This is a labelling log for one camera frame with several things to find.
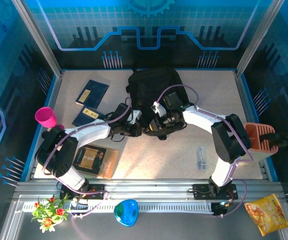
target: pink cup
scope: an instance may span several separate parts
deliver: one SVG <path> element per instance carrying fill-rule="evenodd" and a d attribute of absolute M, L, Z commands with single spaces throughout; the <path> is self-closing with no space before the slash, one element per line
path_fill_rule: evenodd
<path fill-rule="evenodd" d="M 46 128 L 53 128 L 57 124 L 57 118 L 50 107 L 42 107 L 35 113 L 35 119 Z"/>

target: speckled surface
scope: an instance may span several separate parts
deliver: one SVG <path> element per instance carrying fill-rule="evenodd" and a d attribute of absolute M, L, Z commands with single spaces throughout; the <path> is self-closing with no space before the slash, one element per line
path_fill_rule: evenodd
<path fill-rule="evenodd" d="M 234 113 L 243 123 L 246 121 L 232 71 L 178 70 L 178 73 L 184 84 L 198 91 L 201 108 L 222 115 Z M 98 111 L 104 114 L 114 111 L 128 96 L 125 87 L 131 74 L 131 70 L 65 71 L 54 108 L 58 124 L 74 127 L 71 123 L 82 109 L 75 100 L 89 79 L 109 85 Z M 186 91 L 194 102 L 194 93 Z M 122 142 L 101 139 L 93 144 L 120 150 L 113 179 L 208 179 L 218 158 L 211 134 L 193 125 L 172 133 L 166 141 L 142 135 L 127 137 Z M 199 146 L 206 147 L 206 170 L 197 168 Z M 234 178 L 262 179 L 262 175 L 254 164 L 238 167 Z"/>

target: blue book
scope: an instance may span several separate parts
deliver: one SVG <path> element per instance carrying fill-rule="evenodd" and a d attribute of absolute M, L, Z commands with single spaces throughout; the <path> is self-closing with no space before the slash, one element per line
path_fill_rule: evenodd
<path fill-rule="evenodd" d="M 108 87 L 107 84 L 89 80 L 76 99 L 76 104 L 96 109 L 103 99 Z"/>
<path fill-rule="evenodd" d="M 77 115 L 72 125 L 79 127 L 85 124 L 90 124 L 96 119 L 103 119 L 104 115 L 92 107 L 84 106 L 80 113 Z"/>

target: gray floor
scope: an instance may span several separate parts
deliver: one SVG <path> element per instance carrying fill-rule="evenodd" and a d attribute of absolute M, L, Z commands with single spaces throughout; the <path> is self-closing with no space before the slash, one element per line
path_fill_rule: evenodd
<path fill-rule="evenodd" d="M 25 213 L 18 240 L 276 240 L 278 232 L 262 237 L 242 205 L 224 219 L 192 213 L 142 213 L 132 227 L 119 224 L 112 213 L 94 213 L 42 233 Z"/>

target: chip bag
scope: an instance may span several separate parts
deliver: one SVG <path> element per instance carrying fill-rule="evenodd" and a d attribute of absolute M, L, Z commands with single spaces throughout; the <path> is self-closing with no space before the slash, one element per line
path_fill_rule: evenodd
<path fill-rule="evenodd" d="M 288 222 L 275 194 L 257 201 L 244 203 L 244 206 L 253 222 L 258 226 L 262 236 L 288 228 Z"/>

